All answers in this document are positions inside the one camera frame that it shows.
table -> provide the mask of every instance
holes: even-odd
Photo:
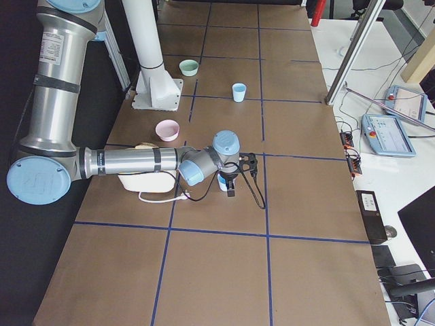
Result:
[[[201,148],[233,130],[257,154],[267,208],[240,177],[235,198],[213,181],[201,202],[159,205],[94,178],[35,325],[389,325],[305,9],[163,5],[165,67],[178,78],[195,58],[198,75],[175,113],[125,101],[107,148]],[[247,84],[242,103],[235,82]],[[163,143],[153,130],[168,117],[181,132]]]

white mount base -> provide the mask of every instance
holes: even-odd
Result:
[[[136,87],[136,96],[133,100],[132,107],[133,109],[138,110],[161,110],[161,111],[177,111],[178,105],[181,100],[181,91],[183,89],[183,80],[182,79],[172,79],[171,80],[177,88],[177,92],[173,92],[172,94],[167,95],[164,98],[160,98],[158,100],[154,100],[154,106],[152,104],[152,90],[151,91],[143,91],[146,89],[145,84],[143,82],[142,75],[139,76],[139,80],[137,81]]]

light blue cup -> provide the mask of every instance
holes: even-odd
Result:
[[[246,85],[242,83],[235,83],[232,85],[232,98],[235,102],[242,102],[246,94]]]
[[[226,182],[225,179],[220,175],[217,174],[217,182],[219,182],[219,188],[223,191],[223,192],[227,192],[228,189],[226,189]]]

blue tape line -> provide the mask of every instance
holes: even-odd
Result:
[[[118,146],[118,147],[134,147],[134,145],[127,145],[127,144],[115,144],[115,143],[107,143],[106,146]]]
[[[151,225],[134,225],[134,224],[121,224],[121,223],[104,223],[104,222],[89,222],[89,221],[75,221],[74,224],[82,225],[96,225],[96,226],[107,226],[113,228],[137,228],[137,229],[149,229],[149,230],[169,230],[164,226],[151,226]],[[208,234],[225,234],[229,236],[255,236],[257,238],[281,238],[288,240],[311,240],[311,241],[324,241],[324,242],[341,242],[341,243],[361,243],[370,244],[365,240],[346,240],[346,239],[335,239],[335,238],[316,238],[316,237],[306,237],[306,236],[285,236],[278,234],[257,234],[249,232],[232,232],[232,231],[217,231],[217,230],[201,230],[201,229],[183,229],[183,228],[171,228],[171,231],[176,232],[192,232],[192,233],[208,233]]]
[[[290,62],[320,63],[318,60],[290,60]]]
[[[268,102],[295,102],[295,103],[320,103],[322,101],[311,101],[311,100],[275,100],[275,99],[264,99],[264,101]]]
[[[211,15],[211,6],[213,5],[213,3],[210,3],[209,6],[209,15],[207,17],[207,25],[205,26],[205,32],[204,32],[204,39],[203,39],[203,48],[201,49],[201,57],[199,58],[199,64],[201,64],[201,62],[203,61],[203,54],[204,54],[204,48],[205,48],[205,38],[207,36],[207,30],[209,28],[209,21],[210,21],[210,15]]]
[[[179,183],[177,183],[177,186],[175,187],[175,191],[174,191],[174,197],[177,196],[177,192],[179,189],[178,186]],[[174,210],[175,210],[175,204],[177,203],[177,201],[174,201],[172,203],[172,209],[171,209],[171,218],[169,219],[169,226],[168,226],[168,232],[167,232],[167,236],[166,236],[166,241],[164,243],[164,251],[163,251],[163,258],[162,258],[162,264],[160,266],[160,273],[158,275],[158,283],[157,283],[157,290],[156,290],[156,297],[154,298],[154,307],[152,309],[152,317],[151,317],[151,324],[150,326],[154,325],[154,322],[156,321],[156,313],[157,313],[157,306],[158,306],[158,299],[160,297],[160,289],[162,287],[162,279],[163,279],[163,272],[164,272],[164,265],[166,264],[166,256],[168,253],[168,247],[169,247],[169,239],[171,237],[171,228],[172,228],[172,221],[174,218]]]
[[[257,5],[257,25],[258,25],[258,64],[260,65],[260,100],[261,100],[261,137],[262,141],[266,140],[266,133],[264,131],[264,107],[263,107],[263,76],[261,65],[261,40],[260,40],[260,10]]]
[[[186,55],[186,54],[163,54],[163,56],[189,56],[194,58],[212,58],[212,59],[241,59],[241,60],[258,60],[258,58],[245,58],[243,56],[201,56],[201,55]]]
[[[263,178],[264,178],[264,201],[266,209],[264,214],[266,217],[266,250],[267,250],[267,281],[268,281],[268,294],[269,294],[269,318],[270,326],[273,326],[273,296],[272,296],[272,263],[271,263],[271,239],[269,230],[269,210],[268,210],[268,194],[267,194],[267,170],[266,170],[266,156],[263,156]]]
[[[334,239],[334,238],[315,238],[310,236],[280,236],[277,234],[271,234],[271,238],[274,239],[288,239],[288,240],[308,240],[308,241],[320,241],[320,242],[338,242],[338,243],[355,243],[359,245],[369,245],[370,242],[367,240],[345,240],[345,239]]]
[[[254,154],[257,156],[270,156],[270,157],[276,157],[276,158],[304,158],[307,160],[325,160],[325,161],[346,162],[345,158],[322,158],[322,157],[316,157],[316,156],[300,156],[300,155],[271,154],[271,153],[254,153]]]
[[[223,29],[266,29],[266,30],[275,30],[275,31],[298,31],[298,32],[311,32],[311,29],[284,29],[277,27],[237,27],[237,26],[218,26],[218,25],[209,25],[209,20],[207,20],[207,25],[195,25],[195,24],[170,24],[167,22],[158,23],[160,26],[188,26],[188,27],[220,27]]]
[[[88,221],[74,221],[74,224],[80,225],[96,225],[96,226],[109,226],[115,228],[132,228],[132,229],[149,229],[149,230],[168,230],[164,226],[152,225],[137,225],[137,224],[122,224],[122,223],[105,223],[105,222],[88,222]]]
[[[195,81],[195,88],[193,89],[193,99],[192,104],[190,105],[190,113],[189,113],[189,123],[192,121],[192,114],[193,114],[193,106],[195,104],[195,98],[196,98],[196,88],[198,87],[198,80]]]

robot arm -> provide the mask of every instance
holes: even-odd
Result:
[[[139,1],[123,0],[123,3],[130,12],[128,17],[136,14]],[[141,13],[150,15],[155,25],[151,0],[144,3]],[[15,197],[29,204],[49,204],[64,196],[72,181],[93,175],[178,169],[189,185],[201,182],[217,170],[222,171],[227,181],[235,177],[240,145],[236,134],[228,130],[217,133],[213,145],[202,151],[191,147],[133,151],[77,148],[71,136],[86,45],[103,24],[104,2],[39,0],[37,17],[43,24],[43,37],[31,125],[28,135],[19,143],[18,160],[7,174],[7,185]],[[151,31],[141,32],[153,34],[156,29],[154,26]],[[164,70],[158,37],[152,37],[148,48],[143,51],[151,53],[139,56],[145,70],[142,75],[147,86],[162,85],[151,87],[152,102],[161,107],[159,103],[166,102],[168,97],[165,90],[175,98],[179,93],[174,95],[174,87],[165,86],[172,79],[167,78],[169,74]],[[160,76],[164,76],[164,81],[159,81]]]
[[[223,130],[215,135],[212,146],[201,151],[188,146],[110,151],[83,148],[79,150],[78,165],[81,179],[92,175],[178,170],[188,185],[193,186],[217,170],[236,173],[239,150],[237,135]]]

